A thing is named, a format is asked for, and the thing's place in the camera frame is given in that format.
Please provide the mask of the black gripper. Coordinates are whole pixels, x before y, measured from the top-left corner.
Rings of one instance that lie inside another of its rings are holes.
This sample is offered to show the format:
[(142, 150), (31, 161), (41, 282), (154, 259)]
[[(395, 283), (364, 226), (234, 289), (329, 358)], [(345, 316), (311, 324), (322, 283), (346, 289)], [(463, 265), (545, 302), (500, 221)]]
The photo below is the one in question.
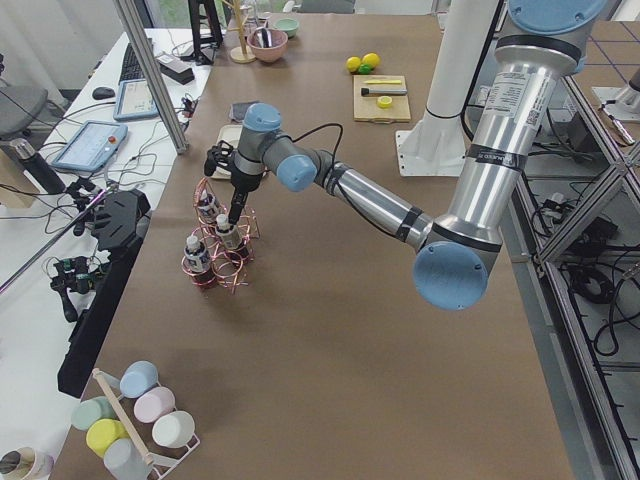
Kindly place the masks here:
[(228, 219), (230, 224), (236, 225), (246, 206), (249, 193), (257, 190), (260, 185), (263, 177), (263, 165), (256, 162), (233, 162), (230, 165), (230, 172), (234, 193)]

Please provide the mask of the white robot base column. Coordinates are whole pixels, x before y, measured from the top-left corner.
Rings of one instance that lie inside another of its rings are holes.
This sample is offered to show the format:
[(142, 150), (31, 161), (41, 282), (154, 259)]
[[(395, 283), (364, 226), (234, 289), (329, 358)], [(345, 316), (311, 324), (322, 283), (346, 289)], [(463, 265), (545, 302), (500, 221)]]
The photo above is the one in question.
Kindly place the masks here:
[(451, 3), (425, 113), (412, 130), (396, 133), (402, 176), (460, 175), (466, 153), (463, 108), (501, 10), (500, 1)]

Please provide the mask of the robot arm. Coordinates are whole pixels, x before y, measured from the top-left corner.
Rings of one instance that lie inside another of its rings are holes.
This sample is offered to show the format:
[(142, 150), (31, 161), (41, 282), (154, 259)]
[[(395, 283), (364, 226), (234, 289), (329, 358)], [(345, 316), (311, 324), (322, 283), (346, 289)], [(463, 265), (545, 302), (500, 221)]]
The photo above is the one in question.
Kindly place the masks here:
[(423, 299), (444, 310), (471, 307), (487, 289), (502, 248), (499, 226), (554, 88), (582, 67), (603, 9), (601, 1), (509, 3), (495, 48), (497, 74), (444, 214), (431, 217), (372, 179), (389, 175), (389, 149), (373, 145), (372, 161), (349, 165), (334, 151), (301, 147), (282, 130), (280, 112), (258, 103), (230, 158), (230, 221), (238, 222), (265, 173), (293, 192), (318, 185), (415, 251), (412, 277)]

